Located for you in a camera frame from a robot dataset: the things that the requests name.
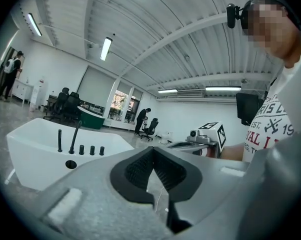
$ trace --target black monitor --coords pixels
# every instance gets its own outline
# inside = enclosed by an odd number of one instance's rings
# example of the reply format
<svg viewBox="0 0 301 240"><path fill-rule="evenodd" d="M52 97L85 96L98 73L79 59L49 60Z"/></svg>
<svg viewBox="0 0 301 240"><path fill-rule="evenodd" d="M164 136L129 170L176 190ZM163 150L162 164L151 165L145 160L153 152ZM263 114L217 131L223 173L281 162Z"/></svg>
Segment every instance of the black monitor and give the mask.
<svg viewBox="0 0 301 240"><path fill-rule="evenodd" d="M263 102L257 95L247 93L236 94L237 117L241 119L243 125L249 126L251 124Z"/></svg>

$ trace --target sticker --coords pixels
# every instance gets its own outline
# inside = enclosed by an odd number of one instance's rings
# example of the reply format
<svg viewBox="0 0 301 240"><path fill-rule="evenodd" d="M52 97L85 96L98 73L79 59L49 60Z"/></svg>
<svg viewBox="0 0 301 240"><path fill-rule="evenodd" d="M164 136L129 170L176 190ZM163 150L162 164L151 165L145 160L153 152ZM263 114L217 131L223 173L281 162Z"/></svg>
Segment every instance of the sticker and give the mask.
<svg viewBox="0 0 301 240"><path fill-rule="evenodd" d="M212 128L213 126L217 125L219 122L209 122L205 125L203 125L201 128L198 129L202 129L202 130L208 130L210 128Z"/></svg>
<svg viewBox="0 0 301 240"><path fill-rule="evenodd" d="M219 139L219 144L220 144L220 150L222 150L222 148L225 144L225 141L226 141L226 136L225 136L223 125L221 125L219 127L219 129L217 130L217 134L218 134L218 139Z"/></svg>

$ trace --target white bathtub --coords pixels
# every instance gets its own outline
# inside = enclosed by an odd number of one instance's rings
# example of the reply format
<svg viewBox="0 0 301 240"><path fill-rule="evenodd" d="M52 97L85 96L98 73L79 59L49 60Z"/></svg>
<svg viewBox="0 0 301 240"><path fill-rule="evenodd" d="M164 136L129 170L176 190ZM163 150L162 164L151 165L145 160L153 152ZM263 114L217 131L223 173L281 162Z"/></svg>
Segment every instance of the white bathtub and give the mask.
<svg viewBox="0 0 301 240"><path fill-rule="evenodd" d="M61 148L58 152L58 131L61 129ZM7 135L8 149L20 183L28 188L44 190L72 171L70 162L79 167L89 161L133 150L121 136L79 129L74 154L69 154L75 128L36 118ZM84 155L79 155L84 145ZM95 155L90 155L95 146ZM99 155L105 147L104 156Z"/></svg>

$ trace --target drain hole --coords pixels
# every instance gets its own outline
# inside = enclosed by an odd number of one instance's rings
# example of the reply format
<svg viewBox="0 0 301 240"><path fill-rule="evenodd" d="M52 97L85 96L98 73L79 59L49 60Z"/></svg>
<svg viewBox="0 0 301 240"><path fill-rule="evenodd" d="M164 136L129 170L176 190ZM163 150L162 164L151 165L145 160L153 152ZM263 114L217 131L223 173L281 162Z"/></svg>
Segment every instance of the drain hole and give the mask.
<svg viewBox="0 0 301 240"><path fill-rule="evenodd" d="M66 161L65 165L68 169L75 169L77 167L77 163L73 160Z"/></svg>

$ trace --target corrugated metal ceiling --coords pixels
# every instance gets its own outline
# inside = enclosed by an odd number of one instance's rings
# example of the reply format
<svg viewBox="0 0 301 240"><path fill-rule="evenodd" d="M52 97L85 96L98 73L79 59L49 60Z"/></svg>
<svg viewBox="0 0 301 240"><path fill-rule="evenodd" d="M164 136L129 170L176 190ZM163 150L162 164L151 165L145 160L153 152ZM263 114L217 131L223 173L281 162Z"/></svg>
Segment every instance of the corrugated metal ceiling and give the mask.
<svg viewBox="0 0 301 240"><path fill-rule="evenodd" d="M85 11L90 4L87 0L43 1L49 31L54 37L53 45L123 75L144 89L158 83L206 75L276 73L283 66L281 61L248 42L239 24L229 29L226 23L190 33L185 31L184 36L154 50L137 63L138 69L125 62L134 64L145 51L175 35L176 31L184 31L202 19L225 13L227 4L243 6L248 0L92 0L86 25ZM21 0L20 4L24 13L32 12L27 0ZM87 36L84 36L84 30L87 30ZM99 57L105 37L113 38L113 43L111 53L103 62ZM199 81L173 87L201 89L224 84L228 85L230 81ZM249 81L245 87L265 90L268 84L267 81Z"/></svg>

